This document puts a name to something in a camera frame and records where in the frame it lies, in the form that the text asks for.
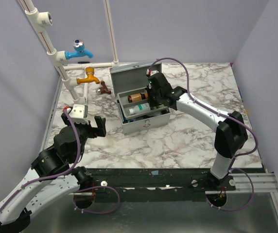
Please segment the brown medicine bottle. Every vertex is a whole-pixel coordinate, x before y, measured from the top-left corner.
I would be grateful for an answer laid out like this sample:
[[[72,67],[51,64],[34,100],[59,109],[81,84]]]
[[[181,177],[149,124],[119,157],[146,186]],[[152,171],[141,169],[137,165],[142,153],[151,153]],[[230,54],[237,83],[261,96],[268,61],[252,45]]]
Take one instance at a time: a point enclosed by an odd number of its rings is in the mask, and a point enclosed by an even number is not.
[[[133,102],[138,102],[138,101],[141,101],[141,100],[146,100],[148,99],[148,93],[136,93],[136,94],[133,94],[133,95],[129,95],[127,97],[127,100],[129,103],[133,103]]]

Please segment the white medicine bottle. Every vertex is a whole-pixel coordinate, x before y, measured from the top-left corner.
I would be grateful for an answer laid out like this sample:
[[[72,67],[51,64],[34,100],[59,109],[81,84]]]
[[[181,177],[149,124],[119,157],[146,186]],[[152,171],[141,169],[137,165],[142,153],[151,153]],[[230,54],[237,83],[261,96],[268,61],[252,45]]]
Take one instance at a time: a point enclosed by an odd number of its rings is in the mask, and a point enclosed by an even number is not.
[[[130,115],[135,115],[135,114],[145,112],[145,111],[150,111],[149,103],[139,104],[139,105],[136,105],[133,108],[130,108],[129,109],[129,114]]]

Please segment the grey plastic tray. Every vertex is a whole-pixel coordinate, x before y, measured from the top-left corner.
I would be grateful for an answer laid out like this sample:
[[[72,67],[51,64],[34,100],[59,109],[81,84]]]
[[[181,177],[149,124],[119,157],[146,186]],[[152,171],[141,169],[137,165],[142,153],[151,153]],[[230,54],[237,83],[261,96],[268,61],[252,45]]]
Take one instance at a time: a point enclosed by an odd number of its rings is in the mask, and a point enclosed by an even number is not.
[[[140,117],[140,116],[143,116],[143,115],[146,115],[146,114],[151,114],[151,113],[155,113],[155,112],[167,109],[167,107],[165,107],[164,105],[160,105],[160,106],[157,106],[157,107],[151,107],[150,106],[150,111],[145,111],[145,112],[141,112],[141,113],[138,113],[138,114],[135,114],[135,115],[130,115],[129,114],[129,109],[130,108],[133,108],[133,107],[135,107],[136,105],[139,105],[139,104],[144,104],[144,103],[149,103],[149,102],[148,102],[148,99],[146,99],[146,100],[141,100],[141,101],[138,101],[138,102],[129,103],[128,100],[127,100],[127,97],[129,95],[133,95],[133,94],[136,94],[136,93],[145,93],[145,92],[147,93],[145,88],[138,88],[138,89],[133,89],[133,90],[125,91],[125,92],[120,92],[120,93],[117,94],[117,98],[118,98],[118,101],[120,103],[121,110],[122,110],[126,119],[137,118],[137,117]]]

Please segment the grey metal medicine box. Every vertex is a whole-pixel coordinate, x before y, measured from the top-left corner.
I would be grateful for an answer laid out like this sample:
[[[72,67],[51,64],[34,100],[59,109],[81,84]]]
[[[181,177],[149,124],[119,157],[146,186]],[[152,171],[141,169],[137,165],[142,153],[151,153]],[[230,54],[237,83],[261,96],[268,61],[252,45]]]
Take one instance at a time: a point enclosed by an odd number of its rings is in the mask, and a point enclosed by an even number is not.
[[[163,126],[169,122],[169,108],[163,105],[153,107],[148,101],[146,71],[152,63],[133,63],[110,69],[124,134]]]

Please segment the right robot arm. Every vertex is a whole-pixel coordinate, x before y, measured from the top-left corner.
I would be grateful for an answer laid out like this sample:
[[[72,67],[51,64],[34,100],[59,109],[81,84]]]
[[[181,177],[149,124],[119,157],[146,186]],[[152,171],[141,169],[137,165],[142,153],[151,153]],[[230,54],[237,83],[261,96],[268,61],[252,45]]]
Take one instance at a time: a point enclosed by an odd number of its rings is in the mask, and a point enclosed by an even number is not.
[[[188,114],[204,123],[215,133],[214,147],[217,154],[210,169],[211,175],[207,178],[207,184],[212,190],[218,190],[224,186],[224,177],[228,174],[234,155],[248,139],[242,115],[237,111],[231,114],[220,111],[194,97],[191,98],[187,90],[180,86],[172,88],[163,73],[148,77],[146,90],[150,105],[162,104]]]

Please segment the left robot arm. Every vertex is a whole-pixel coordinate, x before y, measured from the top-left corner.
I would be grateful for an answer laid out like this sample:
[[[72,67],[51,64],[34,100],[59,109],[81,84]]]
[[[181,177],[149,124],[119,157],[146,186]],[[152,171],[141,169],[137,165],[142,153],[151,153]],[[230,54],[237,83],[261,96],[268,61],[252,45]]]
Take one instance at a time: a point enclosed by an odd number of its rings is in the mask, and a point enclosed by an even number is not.
[[[87,139],[106,135],[106,119],[95,116],[97,126],[62,115],[65,127],[53,144],[39,153],[22,181],[0,201],[0,233],[19,233],[41,208],[75,191],[88,191],[93,183],[83,166],[77,166]]]

